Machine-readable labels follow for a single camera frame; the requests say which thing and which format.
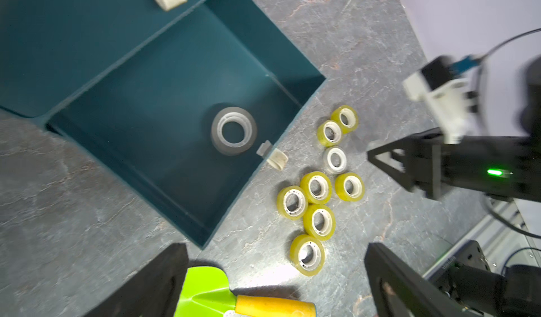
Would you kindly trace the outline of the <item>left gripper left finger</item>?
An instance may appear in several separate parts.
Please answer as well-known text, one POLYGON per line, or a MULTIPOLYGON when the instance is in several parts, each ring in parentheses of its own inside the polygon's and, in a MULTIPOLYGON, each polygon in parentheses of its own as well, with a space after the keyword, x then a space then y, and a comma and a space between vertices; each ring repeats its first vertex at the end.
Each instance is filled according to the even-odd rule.
POLYGON ((189 265, 185 244, 163 250, 87 316, 173 316, 189 265))

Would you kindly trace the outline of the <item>clear white tape roll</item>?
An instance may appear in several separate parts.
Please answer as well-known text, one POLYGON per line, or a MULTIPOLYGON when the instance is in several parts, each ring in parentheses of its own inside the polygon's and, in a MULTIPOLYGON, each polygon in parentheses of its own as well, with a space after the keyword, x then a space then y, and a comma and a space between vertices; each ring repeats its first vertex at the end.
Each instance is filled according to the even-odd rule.
POLYGON ((332 175, 339 175, 347 170, 347 156, 340 147, 329 147, 323 155, 325 170, 332 175))
POLYGON ((249 150, 256 141, 257 125, 254 117, 240 107, 227 107, 219 111, 211 126, 214 147, 226 156, 235 156, 249 150))

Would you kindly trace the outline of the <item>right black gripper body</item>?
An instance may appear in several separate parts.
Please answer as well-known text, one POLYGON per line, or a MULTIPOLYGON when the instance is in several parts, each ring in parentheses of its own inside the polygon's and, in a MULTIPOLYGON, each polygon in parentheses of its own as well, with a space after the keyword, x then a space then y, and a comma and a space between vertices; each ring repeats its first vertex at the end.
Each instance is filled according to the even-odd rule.
POLYGON ((442 132, 432 130, 431 144, 431 199, 456 187, 496 199, 540 201, 540 143, 534 139, 466 136, 457 145, 446 145, 442 132))

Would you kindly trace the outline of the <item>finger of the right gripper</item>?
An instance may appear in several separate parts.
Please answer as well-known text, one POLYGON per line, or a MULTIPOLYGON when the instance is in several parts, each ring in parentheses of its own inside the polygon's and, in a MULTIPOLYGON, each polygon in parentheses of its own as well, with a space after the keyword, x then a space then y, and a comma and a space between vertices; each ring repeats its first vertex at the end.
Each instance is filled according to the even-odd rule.
POLYGON ((409 192, 416 188, 431 200, 444 196, 443 134, 439 128, 419 132, 367 151, 370 163, 409 192))

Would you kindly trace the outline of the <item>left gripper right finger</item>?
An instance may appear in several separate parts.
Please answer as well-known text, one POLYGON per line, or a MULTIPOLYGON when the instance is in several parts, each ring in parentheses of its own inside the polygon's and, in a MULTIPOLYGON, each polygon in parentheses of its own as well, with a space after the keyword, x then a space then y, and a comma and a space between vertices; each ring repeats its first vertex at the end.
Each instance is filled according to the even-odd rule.
POLYGON ((382 243, 369 244, 364 264, 379 316, 471 315, 382 243))

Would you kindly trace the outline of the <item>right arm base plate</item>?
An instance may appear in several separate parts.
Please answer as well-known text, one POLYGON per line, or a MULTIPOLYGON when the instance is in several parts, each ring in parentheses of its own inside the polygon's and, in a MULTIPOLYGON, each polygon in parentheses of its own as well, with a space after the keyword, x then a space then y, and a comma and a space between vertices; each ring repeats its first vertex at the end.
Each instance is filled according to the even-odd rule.
POLYGON ((513 252, 500 273, 490 270, 478 242, 469 240, 428 276, 428 282, 462 307, 482 315, 539 316, 540 268, 509 262, 524 247, 513 252))

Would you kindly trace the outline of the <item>teal three-drawer cabinet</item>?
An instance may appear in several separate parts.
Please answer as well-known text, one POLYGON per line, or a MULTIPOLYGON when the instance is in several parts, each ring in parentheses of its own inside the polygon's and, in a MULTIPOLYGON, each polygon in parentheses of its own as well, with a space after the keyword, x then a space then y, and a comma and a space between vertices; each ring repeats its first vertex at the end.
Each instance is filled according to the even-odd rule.
POLYGON ((253 0, 1 0, 1 109, 82 147, 200 248, 325 76, 253 0), (216 114, 257 136, 226 156, 216 114))

